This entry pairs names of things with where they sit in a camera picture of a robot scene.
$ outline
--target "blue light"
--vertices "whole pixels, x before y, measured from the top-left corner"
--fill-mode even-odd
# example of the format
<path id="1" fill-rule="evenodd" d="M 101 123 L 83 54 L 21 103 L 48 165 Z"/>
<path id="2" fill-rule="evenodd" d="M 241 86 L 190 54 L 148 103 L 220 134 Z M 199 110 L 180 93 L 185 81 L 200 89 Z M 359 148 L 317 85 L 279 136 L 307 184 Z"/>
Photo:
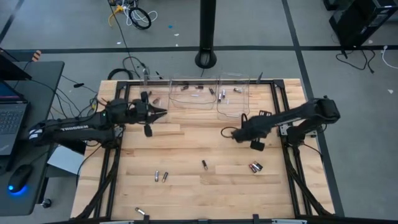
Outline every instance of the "blue light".
<path id="1" fill-rule="evenodd" d="M 20 196 L 20 195 L 24 194 L 26 191 L 27 191 L 27 185 L 25 185 L 20 191 L 15 192 L 15 193 L 10 192 L 10 194 L 12 196 Z"/>

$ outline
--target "clear plastic bin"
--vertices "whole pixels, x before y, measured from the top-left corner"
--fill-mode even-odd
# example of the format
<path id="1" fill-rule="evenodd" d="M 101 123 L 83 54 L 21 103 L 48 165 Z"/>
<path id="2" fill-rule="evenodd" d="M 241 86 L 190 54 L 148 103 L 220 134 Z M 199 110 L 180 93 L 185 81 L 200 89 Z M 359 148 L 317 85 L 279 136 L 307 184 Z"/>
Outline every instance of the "clear plastic bin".
<path id="1" fill-rule="evenodd" d="M 170 81 L 170 101 L 178 108 L 211 110 L 217 101 L 217 83 L 216 77 L 174 75 Z"/>
<path id="2" fill-rule="evenodd" d="M 224 73 L 220 76 L 218 83 L 218 119 L 239 121 L 243 113 L 250 113 L 250 78 L 247 75 Z"/>

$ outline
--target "laptop screen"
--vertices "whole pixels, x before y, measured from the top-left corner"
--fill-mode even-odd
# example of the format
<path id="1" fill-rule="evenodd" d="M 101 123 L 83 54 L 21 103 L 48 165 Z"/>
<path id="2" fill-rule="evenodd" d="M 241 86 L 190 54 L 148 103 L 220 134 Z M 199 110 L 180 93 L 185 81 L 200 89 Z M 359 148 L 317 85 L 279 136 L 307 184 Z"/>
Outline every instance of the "laptop screen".
<path id="1" fill-rule="evenodd" d="M 0 82 L 0 100 L 18 100 L 19 96 L 8 87 L 6 84 Z"/>

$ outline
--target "desk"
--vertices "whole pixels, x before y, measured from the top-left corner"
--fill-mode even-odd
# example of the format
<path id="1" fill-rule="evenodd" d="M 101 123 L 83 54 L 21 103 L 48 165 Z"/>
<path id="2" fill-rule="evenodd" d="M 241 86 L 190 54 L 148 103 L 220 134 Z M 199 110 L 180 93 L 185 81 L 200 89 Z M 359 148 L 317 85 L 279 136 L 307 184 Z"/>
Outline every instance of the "desk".
<path id="1" fill-rule="evenodd" d="M 23 69 L 26 62 L 16 62 L 15 64 Z M 25 71 L 34 80 L 55 89 L 60 81 L 63 66 L 63 62 L 31 62 Z M 8 83 L 10 86 L 16 84 L 15 81 Z M 47 159 L 50 154 L 43 155 L 32 164 L 34 169 L 27 182 L 27 190 L 23 194 L 11 195 L 8 192 L 8 180 L 15 169 L 22 164 L 30 163 L 38 155 L 50 149 L 50 146 L 33 147 L 28 142 L 23 141 L 23 139 L 27 139 L 30 127 L 47 119 L 54 94 L 48 88 L 30 81 L 20 81 L 16 90 L 22 93 L 30 102 L 30 108 L 24 122 L 25 127 L 21 131 L 18 143 L 14 149 L 17 150 L 17 155 L 12 170 L 0 175 L 0 216 L 29 215 L 33 212 L 39 193 L 41 193 Z M 4 164 L 6 161 L 7 158 L 0 158 L 0 164 Z"/>
<path id="2" fill-rule="evenodd" d="M 290 107 L 304 103 L 300 80 L 284 82 Z M 98 98 L 112 100 L 116 83 L 103 81 Z M 167 86 L 151 88 L 166 93 L 169 90 Z M 139 86 L 131 88 L 129 99 L 138 97 Z M 282 105 L 282 98 L 278 96 L 278 99 Z M 257 115 L 259 110 L 275 113 L 269 86 L 250 86 L 250 110 L 249 116 Z M 112 220 L 141 220 L 142 215 L 135 207 L 143 209 L 151 220 L 252 219 L 255 213 L 260 218 L 294 217 L 276 128 L 265 139 L 265 150 L 259 152 L 249 148 L 250 142 L 238 144 L 221 137 L 220 130 L 226 126 L 240 126 L 240 121 L 217 119 L 216 106 L 212 110 L 195 110 L 177 108 L 173 103 L 169 103 L 167 123 L 152 125 L 151 138 L 144 136 L 141 125 L 127 125 Z M 307 138 L 305 142 L 317 147 L 315 139 Z M 85 156 L 94 149 L 89 147 Z M 308 188 L 333 213 L 319 154 L 305 146 L 300 150 Z M 99 150 L 83 166 L 71 217 L 77 216 L 97 191 L 103 157 L 104 151 Z M 206 160 L 208 170 L 204 170 L 201 160 Z M 252 173 L 248 164 L 253 161 L 264 166 L 261 172 Z M 164 172 L 169 173 L 165 183 L 154 181 L 156 170 L 160 178 Z M 302 196 L 299 188 L 296 189 L 303 213 Z M 105 193 L 101 216 L 107 199 L 108 193 Z"/>

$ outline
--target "computer tower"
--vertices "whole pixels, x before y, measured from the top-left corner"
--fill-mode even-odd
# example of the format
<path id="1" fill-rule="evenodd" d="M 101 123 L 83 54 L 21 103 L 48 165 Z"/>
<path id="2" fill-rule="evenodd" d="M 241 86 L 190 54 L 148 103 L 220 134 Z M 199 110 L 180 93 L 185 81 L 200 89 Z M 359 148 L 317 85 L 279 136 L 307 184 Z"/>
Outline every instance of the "computer tower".
<path id="1" fill-rule="evenodd" d="M 341 1 L 329 23 L 344 47 L 361 46 L 398 10 L 398 0 Z"/>
<path id="2" fill-rule="evenodd" d="M 340 1 L 344 0 L 323 0 L 323 3 L 328 11 L 333 11 L 338 8 Z"/>

